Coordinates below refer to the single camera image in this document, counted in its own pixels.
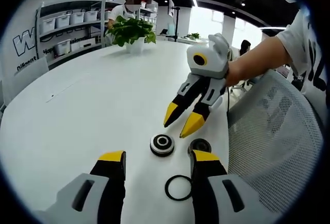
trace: white tabletop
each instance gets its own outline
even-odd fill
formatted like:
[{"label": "white tabletop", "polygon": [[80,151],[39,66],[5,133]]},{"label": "white tabletop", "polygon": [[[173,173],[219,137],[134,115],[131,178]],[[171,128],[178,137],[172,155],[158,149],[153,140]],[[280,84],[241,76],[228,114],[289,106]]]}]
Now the white tabletop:
[{"label": "white tabletop", "polygon": [[[204,138],[228,168],[226,104],[185,139],[179,134],[190,107],[168,128],[163,119],[190,69],[189,45],[158,41],[140,56],[112,46],[73,59],[43,75],[7,107],[0,130],[0,159],[15,191],[31,210],[45,210],[57,192],[97,158],[125,150],[126,197],[122,223],[194,223],[192,199],[175,202],[164,193],[173,175],[190,177],[187,149]],[[150,138],[166,133],[175,140],[172,155],[152,154]],[[174,197],[190,185],[177,179]]]}]

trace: small plant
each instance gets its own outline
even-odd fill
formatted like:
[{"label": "small plant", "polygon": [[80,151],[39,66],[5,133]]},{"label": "small plant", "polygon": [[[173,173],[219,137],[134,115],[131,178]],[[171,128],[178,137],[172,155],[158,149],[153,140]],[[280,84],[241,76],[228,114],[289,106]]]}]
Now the small plant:
[{"label": "small plant", "polygon": [[152,32],[153,25],[143,21],[130,18],[125,20],[118,16],[112,28],[107,31],[114,35],[113,44],[124,46],[125,43],[133,44],[139,38],[144,38],[147,43],[156,43],[156,35]]},{"label": "small plant", "polygon": [[200,38],[200,34],[198,32],[196,32],[196,33],[192,33],[190,35],[187,35],[186,37],[188,37],[189,39],[192,39],[192,40],[196,40],[196,39]]}]

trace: potted plant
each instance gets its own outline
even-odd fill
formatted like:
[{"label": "potted plant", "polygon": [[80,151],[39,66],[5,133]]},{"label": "potted plant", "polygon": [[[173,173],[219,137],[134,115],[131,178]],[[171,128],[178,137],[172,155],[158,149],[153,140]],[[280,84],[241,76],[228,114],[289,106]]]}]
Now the potted plant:
[{"label": "potted plant", "polygon": [[200,38],[200,34],[198,32],[196,32],[196,33],[192,33],[190,35],[187,35],[186,37],[188,37],[191,40],[196,40],[196,39]]},{"label": "potted plant", "polygon": [[126,44],[126,49],[132,54],[142,52],[144,40],[156,43],[156,35],[152,32],[153,25],[143,20],[130,18],[125,20],[118,16],[112,28],[107,31],[113,35],[113,44],[120,47]]}]

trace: person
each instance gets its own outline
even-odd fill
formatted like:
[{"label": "person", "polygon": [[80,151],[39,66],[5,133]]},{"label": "person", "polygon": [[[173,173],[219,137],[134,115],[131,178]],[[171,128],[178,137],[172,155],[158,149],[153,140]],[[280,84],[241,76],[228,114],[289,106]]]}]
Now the person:
[{"label": "person", "polygon": [[241,43],[241,49],[239,50],[239,55],[242,56],[250,50],[251,43],[247,40],[243,40]]},{"label": "person", "polygon": [[240,80],[259,76],[268,69],[289,64],[297,76],[306,72],[301,92],[325,125],[330,95],[324,58],[309,17],[307,8],[299,10],[286,30],[265,39],[236,61],[229,62],[226,85],[230,87]]},{"label": "person", "polygon": [[134,12],[141,8],[141,0],[125,0],[122,5],[115,6],[109,17],[108,29],[116,22],[118,16],[122,16],[124,19],[134,18]]}]

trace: white sleeve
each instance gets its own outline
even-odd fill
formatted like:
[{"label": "white sleeve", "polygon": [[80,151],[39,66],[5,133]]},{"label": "white sleeve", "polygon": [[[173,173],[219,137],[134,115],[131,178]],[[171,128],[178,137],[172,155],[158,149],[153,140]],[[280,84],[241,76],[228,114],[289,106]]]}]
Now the white sleeve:
[{"label": "white sleeve", "polygon": [[121,5],[117,5],[112,9],[109,20],[116,21],[117,17],[120,15],[123,16],[123,9]]},{"label": "white sleeve", "polygon": [[292,24],[276,35],[292,59],[291,68],[299,76],[307,70],[308,60],[304,49],[303,13],[300,10]]}]

